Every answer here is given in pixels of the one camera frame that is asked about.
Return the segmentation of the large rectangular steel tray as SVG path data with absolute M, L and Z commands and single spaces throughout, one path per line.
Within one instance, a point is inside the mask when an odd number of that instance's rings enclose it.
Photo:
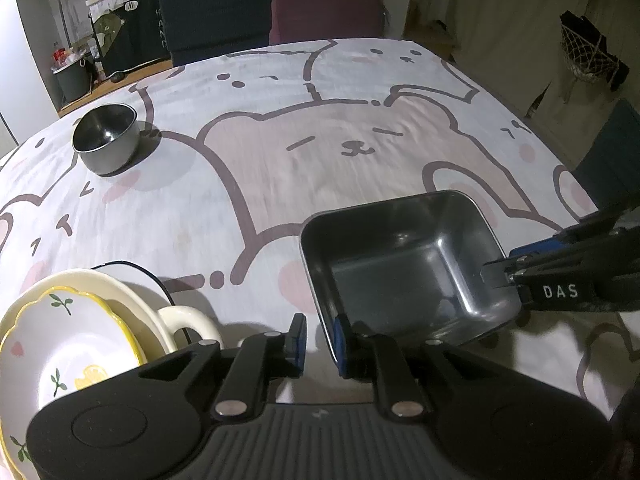
M 458 191 L 424 193 L 317 214 L 299 246 L 331 356 L 333 321 L 402 346 L 466 344 L 521 310 L 512 288 L 490 288 L 485 263 L 504 252 L 484 214 Z

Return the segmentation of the bear pattern tablecloth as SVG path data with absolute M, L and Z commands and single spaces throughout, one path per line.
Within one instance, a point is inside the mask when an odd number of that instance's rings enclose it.
M 298 233 L 319 212 L 425 191 L 470 196 L 512 249 L 593 211 L 568 167 L 480 84 L 416 44 L 324 40 L 229 54 L 120 89 L 142 155 L 93 174 L 72 113 L 1 162 L 1 307 L 55 273 L 126 260 L 226 344 L 307 315 L 282 401 L 366 402 L 337 374 Z

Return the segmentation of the dark blue cushion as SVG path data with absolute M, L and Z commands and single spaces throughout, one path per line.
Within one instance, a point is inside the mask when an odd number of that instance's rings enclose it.
M 158 0 L 172 64 L 269 44 L 271 0 Z

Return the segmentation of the maroon cushion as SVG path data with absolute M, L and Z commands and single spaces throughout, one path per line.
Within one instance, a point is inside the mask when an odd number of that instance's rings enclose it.
M 269 43 L 381 38 L 382 0 L 271 0 Z

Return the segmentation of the black sideboard with lettering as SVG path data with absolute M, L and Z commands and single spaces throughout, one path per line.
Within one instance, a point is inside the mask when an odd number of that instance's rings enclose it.
M 160 0 L 129 0 L 101 15 L 93 28 L 106 76 L 132 72 L 169 58 L 160 31 Z

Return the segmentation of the round steel bowl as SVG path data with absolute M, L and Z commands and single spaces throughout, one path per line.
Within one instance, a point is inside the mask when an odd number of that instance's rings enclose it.
M 138 114 L 128 104 L 101 105 L 81 117 L 72 147 L 85 166 L 98 176 L 122 169 L 140 141 Z

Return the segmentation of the yellow rimmed floral plate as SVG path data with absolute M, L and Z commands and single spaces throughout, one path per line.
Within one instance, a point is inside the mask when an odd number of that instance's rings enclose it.
M 17 477 L 38 477 L 26 444 L 37 412 L 145 362 L 129 327 L 96 295 L 55 286 L 20 307 L 1 341 L 1 446 Z

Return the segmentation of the grey trash bin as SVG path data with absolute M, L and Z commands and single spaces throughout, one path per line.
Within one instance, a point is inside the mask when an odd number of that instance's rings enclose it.
M 92 90 L 94 67 L 90 58 L 83 56 L 53 71 L 53 76 L 62 91 L 63 103 L 79 100 Z

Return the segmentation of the hanging net bag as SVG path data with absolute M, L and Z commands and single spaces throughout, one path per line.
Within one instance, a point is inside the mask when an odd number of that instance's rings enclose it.
M 608 40 L 585 15 L 565 11 L 560 15 L 561 49 L 573 77 L 588 84 L 603 82 L 616 92 L 630 69 L 608 50 Z

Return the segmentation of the cream bowl with handles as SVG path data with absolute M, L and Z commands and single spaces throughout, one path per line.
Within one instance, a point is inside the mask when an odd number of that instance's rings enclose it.
M 137 338 L 149 361 L 178 350 L 176 333 L 190 328 L 202 339 L 222 344 L 220 330 L 213 320 L 198 309 L 187 306 L 150 307 L 127 284 L 95 270 L 71 270 L 40 280 L 9 306 L 1 321 L 1 336 L 12 328 L 21 307 L 39 299 L 52 287 L 70 286 L 103 299 Z

